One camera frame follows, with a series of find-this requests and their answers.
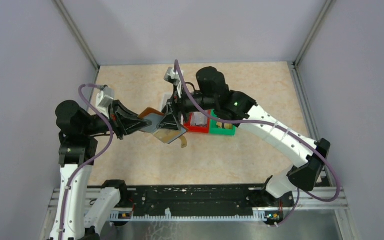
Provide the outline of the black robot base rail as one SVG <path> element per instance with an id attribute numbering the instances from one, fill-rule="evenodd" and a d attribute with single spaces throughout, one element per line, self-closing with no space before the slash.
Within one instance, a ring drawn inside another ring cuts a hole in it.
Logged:
<path id="1" fill-rule="evenodd" d="M 291 191 L 275 198 L 264 183 L 137 185 L 123 191 L 109 220 L 117 227 L 133 221 L 261 221 L 274 227 L 295 208 Z"/>

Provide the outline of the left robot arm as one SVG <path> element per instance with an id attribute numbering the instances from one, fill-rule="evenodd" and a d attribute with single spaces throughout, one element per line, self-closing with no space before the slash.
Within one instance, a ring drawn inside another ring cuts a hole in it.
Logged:
<path id="1" fill-rule="evenodd" d="M 101 232 L 113 208 L 133 202 L 126 182 L 106 180 L 88 212 L 86 193 L 97 152 L 96 136 L 109 134 L 112 139 L 131 135 L 152 123 L 128 110 L 120 101 L 109 105 L 109 116 L 90 115 L 74 100 L 60 103 L 56 110 L 60 128 L 60 195 L 51 240 L 100 240 Z"/>

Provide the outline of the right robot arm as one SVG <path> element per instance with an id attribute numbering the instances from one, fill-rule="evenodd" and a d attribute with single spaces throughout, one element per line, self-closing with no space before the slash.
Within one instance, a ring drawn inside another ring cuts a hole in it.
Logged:
<path id="1" fill-rule="evenodd" d="M 265 191 L 269 195 L 279 199 L 294 189 L 307 194 L 314 190 L 323 168 L 328 166 L 328 140 L 306 137 L 283 124 L 249 95 L 231 90 L 224 74 L 215 67 L 204 67 L 195 76 L 199 89 L 190 91 L 178 64 L 167 69 L 164 80 L 173 85 L 173 92 L 163 110 L 165 119 L 160 128 L 179 130 L 181 120 L 190 119 L 194 113 L 233 125 L 259 137 L 290 160 L 290 167 L 268 179 Z"/>

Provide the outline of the gold credit card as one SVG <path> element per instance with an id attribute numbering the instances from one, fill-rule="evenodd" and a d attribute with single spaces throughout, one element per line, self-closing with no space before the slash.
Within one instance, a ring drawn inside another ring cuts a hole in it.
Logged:
<path id="1" fill-rule="evenodd" d="M 152 135 L 162 143 L 170 144 L 178 139 L 182 135 L 182 132 L 170 129 L 158 129 Z"/>

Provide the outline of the brown leather card holder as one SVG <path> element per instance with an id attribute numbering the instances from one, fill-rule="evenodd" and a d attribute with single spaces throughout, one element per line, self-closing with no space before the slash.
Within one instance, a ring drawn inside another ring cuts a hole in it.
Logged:
<path id="1" fill-rule="evenodd" d="M 185 134 L 188 129 L 179 120 L 174 118 L 173 115 L 165 115 L 154 108 L 148 107 L 138 117 L 141 120 L 150 122 L 149 126 L 140 130 L 141 132 L 151 134 L 157 140 L 167 145 L 180 140 L 180 147 L 187 147 L 188 141 Z"/>

